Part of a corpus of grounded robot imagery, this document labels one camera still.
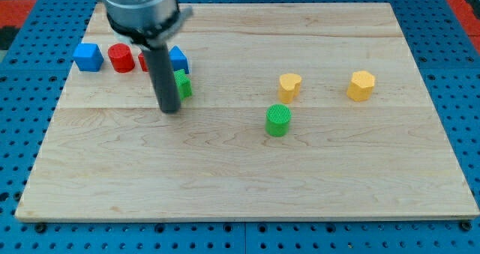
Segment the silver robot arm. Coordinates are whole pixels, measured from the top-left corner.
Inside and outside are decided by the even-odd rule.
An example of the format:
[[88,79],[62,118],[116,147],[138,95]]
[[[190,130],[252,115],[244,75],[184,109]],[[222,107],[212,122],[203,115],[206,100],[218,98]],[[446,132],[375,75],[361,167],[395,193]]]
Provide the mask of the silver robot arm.
[[181,9],[177,0],[102,0],[114,35],[141,49],[159,49],[177,34],[193,8]]

